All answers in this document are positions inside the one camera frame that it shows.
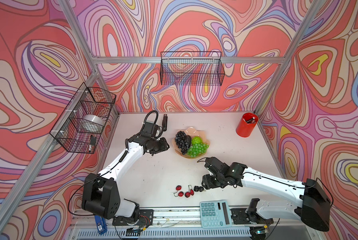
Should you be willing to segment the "black berries pair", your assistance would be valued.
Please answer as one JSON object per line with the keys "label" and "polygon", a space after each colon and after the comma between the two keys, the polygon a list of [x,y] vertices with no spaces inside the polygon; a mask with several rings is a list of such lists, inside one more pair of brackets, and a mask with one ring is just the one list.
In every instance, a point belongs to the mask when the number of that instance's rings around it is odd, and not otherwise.
{"label": "black berries pair", "polygon": [[194,192],[205,192],[205,188],[202,186],[194,186]]}

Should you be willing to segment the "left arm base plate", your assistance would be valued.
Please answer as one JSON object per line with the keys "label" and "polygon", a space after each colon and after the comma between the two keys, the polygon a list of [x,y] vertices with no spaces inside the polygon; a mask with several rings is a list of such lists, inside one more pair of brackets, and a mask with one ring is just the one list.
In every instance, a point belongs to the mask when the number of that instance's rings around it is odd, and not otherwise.
{"label": "left arm base plate", "polygon": [[152,225],[154,218],[153,209],[141,209],[131,217],[114,217],[113,226],[126,226],[126,227],[148,227]]}

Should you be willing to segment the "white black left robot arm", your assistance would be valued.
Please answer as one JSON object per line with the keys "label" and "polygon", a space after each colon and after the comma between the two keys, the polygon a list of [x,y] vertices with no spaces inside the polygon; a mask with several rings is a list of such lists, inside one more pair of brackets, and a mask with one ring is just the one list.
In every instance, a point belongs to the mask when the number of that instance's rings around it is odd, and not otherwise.
{"label": "white black left robot arm", "polygon": [[97,174],[89,174],[83,184],[82,209],[107,220],[125,218],[130,224],[141,217],[140,205],[121,197],[118,183],[127,171],[144,154],[151,156],[170,148],[166,138],[168,116],[164,114],[162,125],[157,124],[158,111],[150,111],[141,130],[125,140],[124,150],[106,168]]}

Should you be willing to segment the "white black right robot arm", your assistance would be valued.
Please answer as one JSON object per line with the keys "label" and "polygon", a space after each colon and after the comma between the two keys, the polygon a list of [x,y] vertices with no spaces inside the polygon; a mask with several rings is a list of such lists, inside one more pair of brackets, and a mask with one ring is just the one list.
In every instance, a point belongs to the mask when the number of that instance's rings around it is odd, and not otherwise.
{"label": "white black right robot arm", "polygon": [[243,212],[243,222],[270,225],[275,218],[298,220],[317,231],[329,231],[334,198],[320,178],[304,182],[282,179],[241,163],[227,165],[216,157],[203,158],[201,162],[208,170],[201,183],[206,190],[252,188],[280,198],[275,202],[252,199]]}

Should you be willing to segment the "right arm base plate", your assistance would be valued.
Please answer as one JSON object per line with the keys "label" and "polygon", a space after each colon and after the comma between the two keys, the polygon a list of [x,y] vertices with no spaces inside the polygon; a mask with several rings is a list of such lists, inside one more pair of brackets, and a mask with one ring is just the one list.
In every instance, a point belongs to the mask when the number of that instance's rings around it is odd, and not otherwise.
{"label": "right arm base plate", "polygon": [[234,208],[231,209],[231,219],[235,225],[272,225],[273,219],[261,217],[256,209],[253,208]]}

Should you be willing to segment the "green bumpy round fruit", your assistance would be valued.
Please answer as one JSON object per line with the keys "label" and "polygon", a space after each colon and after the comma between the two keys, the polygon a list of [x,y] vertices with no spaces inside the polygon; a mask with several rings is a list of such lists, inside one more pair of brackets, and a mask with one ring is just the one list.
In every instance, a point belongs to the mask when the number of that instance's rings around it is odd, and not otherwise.
{"label": "green bumpy round fruit", "polygon": [[192,140],[191,140],[191,144],[192,145],[201,145],[201,144],[203,144],[202,138],[199,137],[199,136],[193,137]]}

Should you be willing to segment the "dark avocado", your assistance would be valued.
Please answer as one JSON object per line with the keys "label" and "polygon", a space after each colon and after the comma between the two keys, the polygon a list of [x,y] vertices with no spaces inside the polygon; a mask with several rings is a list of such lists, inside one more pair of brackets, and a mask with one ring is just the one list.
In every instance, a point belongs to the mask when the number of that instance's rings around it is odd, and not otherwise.
{"label": "dark avocado", "polygon": [[185,136],[185,144],[186,144],[186,146],[187,146],[188,148],[190,148],[191,143],[192,143],[192,138],[191,138],[191,136],[186,135],[186,136]]}

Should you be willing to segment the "black grape bunch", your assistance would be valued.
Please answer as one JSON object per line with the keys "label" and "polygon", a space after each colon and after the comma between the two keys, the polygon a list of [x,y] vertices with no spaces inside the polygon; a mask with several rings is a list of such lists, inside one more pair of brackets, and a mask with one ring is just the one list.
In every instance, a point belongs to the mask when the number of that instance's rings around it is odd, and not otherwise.
{"label": "black grape bunch", "polygon": [[177,132],[176,137],[175,137],[176,145],[180,149],[180,152],[182,155],[185,155],[189,149],[185,144],[185,136],[186,135],[187,134],[185,132],[179,131],[179,132]]}

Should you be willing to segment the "green grape bunch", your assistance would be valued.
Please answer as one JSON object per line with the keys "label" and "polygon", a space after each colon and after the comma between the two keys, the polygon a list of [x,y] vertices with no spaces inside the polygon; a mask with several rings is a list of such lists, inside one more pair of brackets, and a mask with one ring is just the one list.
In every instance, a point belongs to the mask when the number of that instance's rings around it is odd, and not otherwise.
{"label": "green grape bunch", "polygon": [[201,145],[192,145],[187,153],[186,156],[189,158],[198,158],[200,156],[203,156],[209,148],[208,144],[201,144]]}

